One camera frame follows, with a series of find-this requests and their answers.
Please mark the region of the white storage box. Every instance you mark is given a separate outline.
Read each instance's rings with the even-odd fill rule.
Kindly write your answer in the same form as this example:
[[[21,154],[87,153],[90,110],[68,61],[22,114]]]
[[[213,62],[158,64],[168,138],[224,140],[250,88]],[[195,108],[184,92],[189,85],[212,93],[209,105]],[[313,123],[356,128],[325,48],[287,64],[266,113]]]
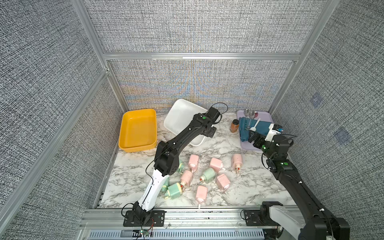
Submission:
[[[178,135],[190,124],[195,114],[203,114],[206,111],[207,109],[192,102],[179,99],[168,112],[164,127],[174,135]]]

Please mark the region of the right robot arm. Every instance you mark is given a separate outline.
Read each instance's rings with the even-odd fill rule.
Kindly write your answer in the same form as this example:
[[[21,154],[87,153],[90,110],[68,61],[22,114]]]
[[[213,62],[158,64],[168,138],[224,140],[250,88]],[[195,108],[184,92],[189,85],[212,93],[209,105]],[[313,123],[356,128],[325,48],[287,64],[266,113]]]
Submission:
[[[294,144],[291,136],[271,130],[267,136],[252,132],[249,142],[266,156],[265,166],[289,192],[298,206],[303,220],[292,216],[282,206],[268,207],[269,219],[284,228],[297,240],[350,239],[350,225],[335,217],[304,183],[298,169],[288,159],[288,150]]]

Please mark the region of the yellow storage box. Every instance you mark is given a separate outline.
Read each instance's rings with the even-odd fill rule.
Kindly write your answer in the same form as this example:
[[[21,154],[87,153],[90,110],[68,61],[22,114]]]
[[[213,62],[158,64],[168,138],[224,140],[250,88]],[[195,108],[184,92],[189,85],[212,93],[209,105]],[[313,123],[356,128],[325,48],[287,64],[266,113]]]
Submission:
[[[157,114],[154,109],[123,114],[119,148],[126,153],[151,150],[157,145]]]

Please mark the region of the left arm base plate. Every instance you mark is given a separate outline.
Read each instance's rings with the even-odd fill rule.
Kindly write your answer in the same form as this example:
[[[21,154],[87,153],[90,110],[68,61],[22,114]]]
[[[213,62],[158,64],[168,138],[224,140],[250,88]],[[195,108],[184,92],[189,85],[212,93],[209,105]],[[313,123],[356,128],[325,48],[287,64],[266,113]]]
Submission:
[[[124,215],[124,227],[163,227],[165,211],[150,211],[145,214],[137,214],[134,211],[126,211]]]

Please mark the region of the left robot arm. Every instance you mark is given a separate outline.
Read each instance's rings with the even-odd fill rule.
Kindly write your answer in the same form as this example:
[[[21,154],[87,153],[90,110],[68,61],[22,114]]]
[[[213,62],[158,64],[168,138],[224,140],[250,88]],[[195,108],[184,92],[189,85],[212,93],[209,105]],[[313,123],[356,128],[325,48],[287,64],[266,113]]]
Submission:
[[[154,171],[142,197],[133,204],[132,211],[139,223],[146,224],[155,207],[156,199],[169,176],[179,168],[179,155],[196,137],[203,135],[212,138],[222,114],[211,107],[205,113],[195,114],[187,127],[173,139],[159,142],[154,158]]]

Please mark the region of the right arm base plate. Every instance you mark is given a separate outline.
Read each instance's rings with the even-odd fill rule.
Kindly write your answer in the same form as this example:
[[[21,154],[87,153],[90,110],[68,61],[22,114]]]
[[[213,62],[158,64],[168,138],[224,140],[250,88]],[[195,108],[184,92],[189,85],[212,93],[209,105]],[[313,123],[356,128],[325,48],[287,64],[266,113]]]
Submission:
[[[247,227],[264,226],[260,220],[259,210],[242,210],[241,218],[246,222]]]

